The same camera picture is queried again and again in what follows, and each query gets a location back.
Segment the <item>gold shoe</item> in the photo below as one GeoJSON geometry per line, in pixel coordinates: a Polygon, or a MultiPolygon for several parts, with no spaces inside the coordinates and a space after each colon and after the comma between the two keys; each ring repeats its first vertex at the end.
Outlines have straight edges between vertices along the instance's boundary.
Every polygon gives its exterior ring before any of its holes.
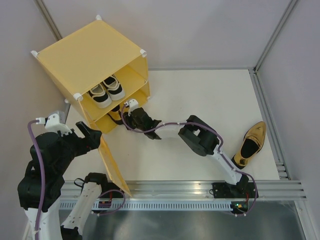
{"type": "Polygon", "coordinates": [[[122,125],[123,124],[123,120],[121,118],[121,110],[120,110],[120,106],[119,105],[117,105],[110,112],[108,112],[107,115],[110,117],[110,119],[116,125],[122,125]]]}
{"type": "Polygon", "coordinates": [[[253,125],[244,135],[240,149],[231,161],[241,170],[263,148],[266,138],[267,126],[264,121],[253,125]]]}

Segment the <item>yellow cabinet door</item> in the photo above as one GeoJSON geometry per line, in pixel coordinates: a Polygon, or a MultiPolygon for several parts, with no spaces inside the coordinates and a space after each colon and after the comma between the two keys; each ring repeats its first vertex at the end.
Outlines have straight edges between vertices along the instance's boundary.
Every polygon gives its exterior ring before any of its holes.
{"type": "Polygon", "coordinates": [[[100,145],[98,147],[98,152],[99,152],[100,157],[105,165],[105,168],[106,168],[106,171],[108,173],[110,180],[131,197],[132,194],[130,192],[130,189],[129,189],[126,181],[124,180],[124,178],[118,168],[118,164],[116,163],[115,159],[113,158],[111,150],[109,149],[109,146],[108,146],[106,140],[104,139],[103,135],[100,137],[100,145]]]}

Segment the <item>black white sneaker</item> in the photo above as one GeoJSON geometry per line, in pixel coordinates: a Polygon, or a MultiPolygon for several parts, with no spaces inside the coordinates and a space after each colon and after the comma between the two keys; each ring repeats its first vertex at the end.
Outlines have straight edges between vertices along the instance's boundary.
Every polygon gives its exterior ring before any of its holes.
{"type": "Polygon", "coordinates": [[[102,85],[105,87],[112,101],[121,100],[126,95],[125,90],[114,74],[103,80],[102,85]]]}
{"type": "Polygon", "coordinates": [[[111,97],[100,83],[87,93],[99,109],[107,108],[112,103],[111,97]]]}

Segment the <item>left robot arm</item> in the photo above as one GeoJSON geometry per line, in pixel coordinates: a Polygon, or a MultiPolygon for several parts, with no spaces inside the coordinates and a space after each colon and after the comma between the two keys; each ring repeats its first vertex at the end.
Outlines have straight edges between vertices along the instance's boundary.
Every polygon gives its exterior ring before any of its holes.
{"type": "Polygon", "coordinates": [[[79,137],[65,122],[65,113],[55,111],[27,125],[33,142],[30,148],[32,159],[17,191],[34,240],[81,240],[94,203],[109,193],[107,176],[89,173],[71,213],[60,222],[63,175],[74,158],[98,149],[102,137],[101,131],[89,128],[83,121],[76,123],[83,133],[83,137],[79,137]]]}

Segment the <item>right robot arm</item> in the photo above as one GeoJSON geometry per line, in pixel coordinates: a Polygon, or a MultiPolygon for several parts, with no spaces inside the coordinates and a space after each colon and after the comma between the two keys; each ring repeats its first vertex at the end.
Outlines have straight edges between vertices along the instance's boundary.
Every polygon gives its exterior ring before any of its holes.
{"type": "Polygon", "coordinates": [[[128,130],[151,140],[182,140],[196,155],[217,162],[231,196],[239,198],[248,191],[248,175],[225,155],[222,137],[196,115],[190,115],[183,122],[163,122],[152,119],[142,107],[138,107],[127,112],[122,109],[120,116],[128,130]]]}

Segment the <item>yellow shoe cabinet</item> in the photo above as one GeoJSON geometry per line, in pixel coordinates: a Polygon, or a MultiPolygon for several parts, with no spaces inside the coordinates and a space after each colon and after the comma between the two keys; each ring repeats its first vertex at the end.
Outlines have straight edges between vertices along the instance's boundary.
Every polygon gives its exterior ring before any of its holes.
{"type": "Polygon", "coordinates": [[[104,22],[100,15],[81,29],[31,54],[60,92],[92,128],[107,134],[116,127],[111,111],[133,98],[140,105],[150,98],[147,53],[104,22]],[[115,77],[122,93],[99,105],[89,91],[115,77]]]}

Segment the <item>aluminium frame rail front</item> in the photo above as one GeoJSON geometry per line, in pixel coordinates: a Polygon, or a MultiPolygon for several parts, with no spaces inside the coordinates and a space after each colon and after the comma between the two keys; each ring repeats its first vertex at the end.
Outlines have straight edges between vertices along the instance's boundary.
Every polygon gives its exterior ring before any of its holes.
{"type": "MultiPolygon", "coordinates": [[[[204,181],[128,181],[130,193],[137,200],[205,200],[212,198],[212,180],[204,181]]],[[[256,181],[259,201],[305,201],[303,185],[298,180],[256,181]]]]}

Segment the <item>aluminium frame rail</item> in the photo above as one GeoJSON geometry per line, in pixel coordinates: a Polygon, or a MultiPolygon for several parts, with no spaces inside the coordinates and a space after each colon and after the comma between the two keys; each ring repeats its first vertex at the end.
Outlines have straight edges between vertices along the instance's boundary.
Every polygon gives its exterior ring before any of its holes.
{"type": "Polygon", "coordinates": [[[290,181],[292,178],[290,176],[288,167],[285,162],[286,160],[285,154],[284,154],[284,151],[280,142],[280,138],[276,129],[276,125],[274,123],[274,119],[267,101],[267,97],[263,90],[263,85],[258,76],[258,72],[254,67],[249,68],[248,72],[249,72],[252,86],[255,92],[255,96],[257,98],[257,102],[260,108],[262,119],[266,123],[267,136],[269,139],[270,147],[272,150],[275,165],[277,167],[279,178],[280,180],[283,180],[283,181],[290,181]]]}
{"type": "MultiPolygon", "coordinates": [[[[205,200],[212,198],[212,180],[204,181],[128,181],[130,193],[137,200],[205,200]]],[[[298,180],[256,181],[259,201],[305,201],[303,185],[298,180]]]]}

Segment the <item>aluminium frame post left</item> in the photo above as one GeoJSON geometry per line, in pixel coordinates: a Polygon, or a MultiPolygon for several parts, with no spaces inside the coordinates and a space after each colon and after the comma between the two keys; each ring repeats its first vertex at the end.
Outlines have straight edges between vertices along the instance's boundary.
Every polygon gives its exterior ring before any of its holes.
{"type": "Polygon", "coordinates": [[[45,1],[44,0],[34,0],[39,12],[42,14],[47,26],[49,27],[50,31],[52,32],[56,41],[59,41],[63,38],[62,34],[60,33],[52,15],[50,14],[45,1]]]}

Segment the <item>aluminium frame post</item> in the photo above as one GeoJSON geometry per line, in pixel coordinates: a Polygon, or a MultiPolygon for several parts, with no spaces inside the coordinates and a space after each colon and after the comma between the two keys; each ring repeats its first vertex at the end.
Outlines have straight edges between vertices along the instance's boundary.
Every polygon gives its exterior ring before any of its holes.
{"type": "Polygon", "coordinates": [[[271,37],[269,38],[266,46],[264,47],[262,54],[260,55],[255,66],[252,68],[254,74],[257,74],[259,69],[262,67],[265,59],[267,58],[270,51],[272,50],[274,44],[276,43],[278,37],[280,36],[282,30],[284,29],[286,23],[288,22],[288,20],[290,19],[291,15],[292,15],[292,13],[294,12],[296,7],[298,6],[299,2],[300,2],[300,0],[290,0],[289,1],[289,3],[287,5],[287,7],[285,8],[279,22],[277,23],[274,31],[272,32],[271,37]]]}
{"type": "Polygon", "coordinates": [[[60,33],[52,15],[50,14],[45,1],[44,0],[34,0],[39,12],[42,14],[47,26],[49,27],[50,31],[52,32],[56,41],[59,41],[63,38],[62,34],[60,33]]]}

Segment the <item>aluminium frame rail right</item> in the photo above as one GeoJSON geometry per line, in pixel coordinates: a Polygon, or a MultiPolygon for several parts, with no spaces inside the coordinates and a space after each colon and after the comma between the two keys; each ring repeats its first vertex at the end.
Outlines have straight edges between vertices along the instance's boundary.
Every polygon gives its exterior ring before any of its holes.
{"type": "Polygon", "coordinates": [[[266,123],[267,136],[269,139],[270,147],[272,150],[275,165],[277,167],[279,178],[280,180],[283,180],[283,181],[290,181],[292,178],[290,176],[288,167],[285,162],[286,160],[285,154],[284,154],[284,151],[280,142],[280,138],[276,129],[276,125],[274,123],[274,119],[267,101],[267,97],[263,90],[263,85],[258,76],[258,72],[254,67],[249,68],[248,72],[249,72],[252,86],[255,92],[255,96],[257,98],[257,102],[260,108],[262,119],[266,123]]]}

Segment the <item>aluminium frame post right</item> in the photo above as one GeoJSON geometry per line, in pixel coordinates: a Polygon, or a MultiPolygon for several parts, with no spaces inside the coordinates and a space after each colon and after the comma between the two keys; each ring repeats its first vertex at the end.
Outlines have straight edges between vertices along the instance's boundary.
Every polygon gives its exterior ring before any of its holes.
{"type": "Polygon", "coordinates": [[[276,43],[278,37],[280,36],[282,30],[284,29],[286,23],[288,22],[288,20],[290,19],[291,15],[292,15],[292,13],[294,12],[296,7],[298,6],[299,2],[300,2],[300,0],[290,0],[289,1],[289,3],[287,5],[287,7],[285,8],[279,22],[277,23],[274,31],[272,32],[271,37],[269,38],[266,46],[264,47],[262,54],[260,55],[255,66],[252,68],[254,74],[257,74],[259,69],[262,67],[265,59],[267,58],[270,51],[272,50],[274,44],[276,43]]]}

